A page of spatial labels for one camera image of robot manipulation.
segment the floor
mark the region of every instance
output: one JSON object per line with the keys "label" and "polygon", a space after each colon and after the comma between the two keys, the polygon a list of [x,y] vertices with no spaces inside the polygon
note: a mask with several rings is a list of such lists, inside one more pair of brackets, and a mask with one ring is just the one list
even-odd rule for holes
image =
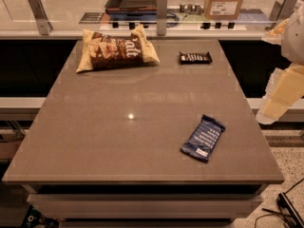
{"label": "floor", "polygon": [[[285,227],[280,218],[276,216],[267,216],[269,213],[262,210],[268,208],[277,210],[276,198],[279,193],[286,192],[294,184],[304,178],[304,141],[301,138],[301,130],[286,129],[263,129],[266,140],[268,141],[275,159],[285,177],[285,181],[281,185],[270,185],[263,193],[263,203],[248,218],[239,218],[230,224],[230,228],[281,228]],[[15,198],[16,202],[8,199],[8,195]],[[8,189],[0,183],[0,227],[7,225],[16,226],[17,222],[8,222],[1,220],[6,216],[10,219],[20,218],[28,209],[26,193],[21,189]],[[288,193],[288,197],[293,202],[301,217],[304,218],[304,181]]]}
{"label": "floor", "polygon": [[[280,167],[285,181],[281,185],[270,185],[263,193],[263,203],[248,218],[239,218],[234,222],[235,228],[254,228],[259,217],[269,213],[262,208],[278,211],[276,198],[304,178],[304,142],[301,130],[262,130]],[[304,219],[304,181],[288,193],[297,212]],[[280,228],[283,222],[276,216],[260,218],[256,227]]]}

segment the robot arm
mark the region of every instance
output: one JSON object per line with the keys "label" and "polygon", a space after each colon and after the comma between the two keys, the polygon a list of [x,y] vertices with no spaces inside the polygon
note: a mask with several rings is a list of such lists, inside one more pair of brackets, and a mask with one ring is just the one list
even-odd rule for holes
{"label": "robot arm", "polygon": [[285,70],[276,68],[272,74],[256,114],[261,124],[274,123],[304,96],[304,5],[287,22],[281,53],[292,64]]}

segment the black cable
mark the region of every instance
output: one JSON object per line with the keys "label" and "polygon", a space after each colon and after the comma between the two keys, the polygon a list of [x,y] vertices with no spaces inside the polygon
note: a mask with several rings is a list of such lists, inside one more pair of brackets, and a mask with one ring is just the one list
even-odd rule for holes
{"label": "black cable", "polygon": [[180,18],[179,16],[171,9],[167,11],[167,19],[173,19],[174,22],[168,22],[167,27],[172,28],[179,24]]}
{"label": "black cable", "polygon": [[289,193],[290,191],[292,191],[295,187],[297,187],[301,182],[304,181],[304,178],[300,181],[298,181],[295,185],[293,185],[290,189],[288,189],[285,194]]}
{"label": "black cable", "polygon": [[269,212],[271,214],[274,214],[274,215],[282,215],[280,212],[277,212],[277,211],[274,211],[274,210],[271,210],[271,209],[266,209],[266,208],[262,208],[263,211],[266,211],[266,212]]}
{"label": "black cable", "polygon": [[286,223],[288,223],[287,215],[284,214],[284,212],[283,212],[281,206],[278,204],[278,203],[279,203],[278,200],[279,200],[279,198],[276,199],[277,208],[278,208],[278,210],[279,210],[279,212],[280,212],[280,214],[281,214],[283,220],[284,220]]}
{"label": "black cable", "polygon": [[285,222],[285,220],[284,220],[280,215],[278,215],[278,214],[268,214],[268,215],[264,215],[264,216],[261,216],[261,217],[256,218],[256,221],[255,221],[255,228],[257,228],[257,221],[258,221],[259,219],[262,219],[262,218],[265,218],[265,217],[270,217],[270,216],[278,217],[278,218],[282,219],[282,220]]}

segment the small box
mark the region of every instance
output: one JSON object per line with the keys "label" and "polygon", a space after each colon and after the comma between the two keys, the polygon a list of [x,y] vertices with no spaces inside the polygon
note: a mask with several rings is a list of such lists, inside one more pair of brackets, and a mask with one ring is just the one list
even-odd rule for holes
{"label": "small box", "polygon": [[107,0],[105,12],[113,21],[156,21],[157,0]]}
{"label": "small box", "polygon": [[210,20],[237,20],[243,0],[205,0],[204,14]]}

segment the counter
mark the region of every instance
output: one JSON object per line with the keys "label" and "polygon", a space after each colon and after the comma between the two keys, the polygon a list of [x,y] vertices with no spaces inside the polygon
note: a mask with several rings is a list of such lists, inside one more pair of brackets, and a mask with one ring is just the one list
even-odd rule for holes
{"label": "counter", "polygon": [[[219,42],[152,43],[158,65],[76,74],[79,41],[3,181],[59,219],[248,216],[284,179]],[[213,63],[180,64],[198,50]],[[208,163],[180,152],[202,114],[226,125]]]}

